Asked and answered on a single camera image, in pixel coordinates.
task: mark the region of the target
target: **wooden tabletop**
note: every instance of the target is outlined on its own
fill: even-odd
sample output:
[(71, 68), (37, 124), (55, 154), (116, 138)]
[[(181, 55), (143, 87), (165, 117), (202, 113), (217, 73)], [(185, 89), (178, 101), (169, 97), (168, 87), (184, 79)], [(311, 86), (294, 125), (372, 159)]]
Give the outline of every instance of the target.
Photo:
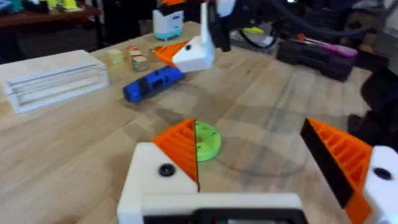
[[(179, 40), (197, 33), (198, 24), (186, 24)], [(93, 55), (107, 63), (107, 50), (136, 45), (151, 71), (163, 66), (148, 51), (158, 44), (146, 35)], [(135, 145), (191, 117), (223, 138), (217, 158), (199, 164), (202, 191), (295, 192), (310, 223), (345, 222), (299, 131), (306, 116), (345, 129), (350, 113), (363, 114), (359, 89), (369, 72), (356, 68), (340, 83), (233, 48), (217, 52), (211, 70), (137, 105), (122, 87), (147, 72), (132, 72), (128, 60), (108, 72), (108, 88), (24, 114), (0, 93), (0, 223), (117, 223)]]
[(0, 28), (15, 27), (29, 24), (62, 21), (66, 19), (79, 19), (88, 16), (98, 16), (101, 11), (93, 6), (84, 3), (79, 3), (82, 11), (64, 12), (59, 10), (52, 10), (49, 13), (40, 13), (33, 11), (23, 11), (15, 14), (0, 15)]

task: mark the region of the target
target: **green 3d printed part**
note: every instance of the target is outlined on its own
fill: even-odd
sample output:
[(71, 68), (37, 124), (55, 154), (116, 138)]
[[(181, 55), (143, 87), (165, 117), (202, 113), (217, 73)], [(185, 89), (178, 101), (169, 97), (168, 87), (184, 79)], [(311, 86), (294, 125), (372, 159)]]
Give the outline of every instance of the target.
[(203, 162), (214, 158), (221, 148), (221, 136), (213, 126), (196, 121), (197, 159)]

